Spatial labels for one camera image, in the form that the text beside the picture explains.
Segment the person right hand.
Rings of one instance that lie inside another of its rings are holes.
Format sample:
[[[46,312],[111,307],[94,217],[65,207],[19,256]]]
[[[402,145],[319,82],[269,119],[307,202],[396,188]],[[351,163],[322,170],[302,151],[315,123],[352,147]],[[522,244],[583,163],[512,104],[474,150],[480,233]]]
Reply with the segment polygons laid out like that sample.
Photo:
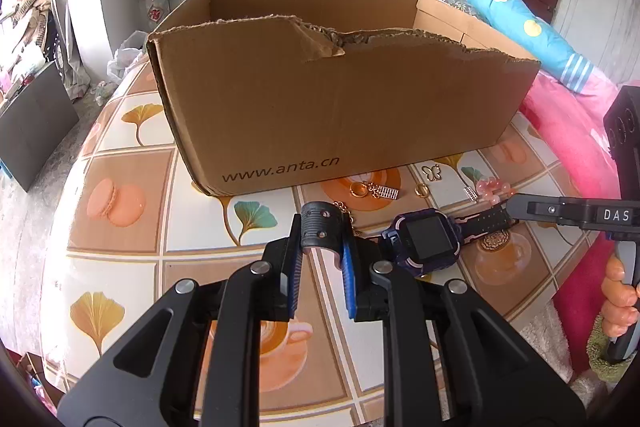
[[[605,276],[601,284],[604,303],[601,308],[602,329],[605,335],[618,338],[624,335],[630,326],[636,324],[639,311],[639,288],[624,283],[626,275],[623,262],[615,255],[608,259]]]

